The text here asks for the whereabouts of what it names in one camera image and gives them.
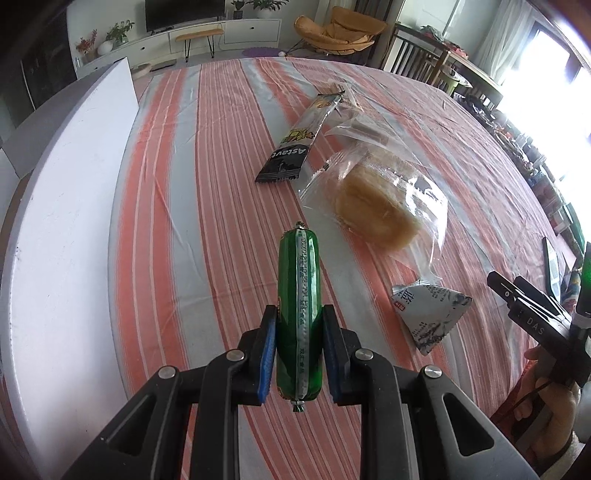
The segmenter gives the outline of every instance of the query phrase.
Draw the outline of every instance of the purple rug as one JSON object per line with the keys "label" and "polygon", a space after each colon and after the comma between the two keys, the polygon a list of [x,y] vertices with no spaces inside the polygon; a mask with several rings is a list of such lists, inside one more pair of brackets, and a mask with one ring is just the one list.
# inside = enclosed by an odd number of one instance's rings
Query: purple rug
{"label": "purple rug", "polygon": [[250,47],[242,50],[242,56],[247,59],[257,57],[278,57],[281,49],[272,47]]}

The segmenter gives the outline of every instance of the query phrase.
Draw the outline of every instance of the bright window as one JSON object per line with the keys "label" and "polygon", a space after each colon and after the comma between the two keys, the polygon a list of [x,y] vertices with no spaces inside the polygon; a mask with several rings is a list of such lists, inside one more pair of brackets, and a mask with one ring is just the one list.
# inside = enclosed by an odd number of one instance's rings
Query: bright window
{"label": "bright window", "polygon": [[519,69],[507,74],[498,108],[546,155],[585,238],[591,239],[591,75],[581,68],[569,83],[564,74],[568,59],[567,50],[539,31],[525,48]]}

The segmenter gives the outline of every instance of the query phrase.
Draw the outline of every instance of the television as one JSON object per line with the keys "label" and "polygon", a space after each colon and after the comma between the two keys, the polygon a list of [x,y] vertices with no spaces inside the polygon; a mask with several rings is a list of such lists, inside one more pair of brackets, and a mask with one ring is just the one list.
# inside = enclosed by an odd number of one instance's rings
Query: television
{"label": "television", "polygon": [[146,30],[158,30],[201,18],[222,17],[225,0],[145,0]]}

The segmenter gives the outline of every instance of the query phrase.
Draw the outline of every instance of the leather chair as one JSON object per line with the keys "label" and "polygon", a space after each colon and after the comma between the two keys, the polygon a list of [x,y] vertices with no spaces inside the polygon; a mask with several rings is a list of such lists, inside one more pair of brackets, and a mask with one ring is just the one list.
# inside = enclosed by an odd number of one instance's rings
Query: leather chair
{"label": "leather chair", "polygon": [[386,26],[386,22],[342,7],[333,7],[330,23],[324,27],[303,15],[294,24],[304,41],[333,55],[350,55],[370,47]]}

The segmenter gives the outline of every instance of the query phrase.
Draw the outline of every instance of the bread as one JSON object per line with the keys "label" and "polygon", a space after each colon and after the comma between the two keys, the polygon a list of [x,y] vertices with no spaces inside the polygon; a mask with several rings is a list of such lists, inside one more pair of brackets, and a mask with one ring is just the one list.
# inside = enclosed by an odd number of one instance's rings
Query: bread
{"label": "bread", "polygon": [[[400,172],[401,167],[409,172]],[[416,211],[422,202],[408,198],[405,173],[418,172],[384,149],[372,149],[342,180],[335,214],[368,242],[387,250],[406,247],[421,229],[410,208]]]}

